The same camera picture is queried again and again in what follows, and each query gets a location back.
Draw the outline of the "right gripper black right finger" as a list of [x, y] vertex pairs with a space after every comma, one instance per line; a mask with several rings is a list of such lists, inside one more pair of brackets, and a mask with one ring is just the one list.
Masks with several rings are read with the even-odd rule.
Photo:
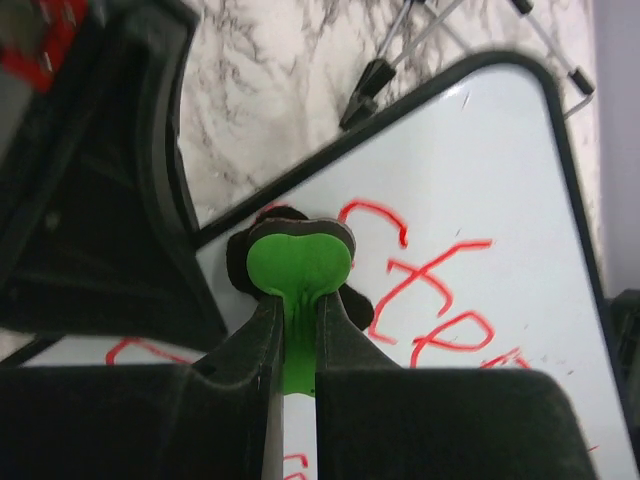
[[322, 479], [592, 479], [571, 404], [526, 369], [408, 369], [319, 300], [317, 473]]

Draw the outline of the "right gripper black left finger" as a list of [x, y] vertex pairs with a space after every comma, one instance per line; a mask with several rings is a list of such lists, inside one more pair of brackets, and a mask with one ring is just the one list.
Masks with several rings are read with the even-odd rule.
[[5, 479], [279, 479], [283, 304], [198, 362], [5, 368]]

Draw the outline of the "green black whiteboard eraser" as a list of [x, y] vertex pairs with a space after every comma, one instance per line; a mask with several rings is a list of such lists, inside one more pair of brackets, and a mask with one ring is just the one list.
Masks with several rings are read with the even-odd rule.
[[284, 386], [315, 395], [317, 302], [338, 292], [349, 320], [365, 330], [374, 308], [350, 287], [355, 243], [329, 219], [309, 219], [291, 207], [274, 207], [229, 237], [226, 270], [233, 287], [256, 301], [278, 297], [284, 307]]

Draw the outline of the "white whiteboard with red writing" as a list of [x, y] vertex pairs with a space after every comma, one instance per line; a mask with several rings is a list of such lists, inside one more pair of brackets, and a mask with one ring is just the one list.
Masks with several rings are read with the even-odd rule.
[[[397, 365], [544, 373], [571, 404], [592, 479], [638, 477], [557, 87], [509, 52], [452, 65], [206, 225], [196, 259], [226, 328], [214, 347], [63, 334], [1, 372], [198, 362], [274, 297], [235, 289], [225, 253], [229, 237], [284, 206], [350, 232], [346, 283], [374, 308], [360, 331]], [[283, 371], [284, 320], [279, 479], [322, 479], [315, 395], [286, 395]]]

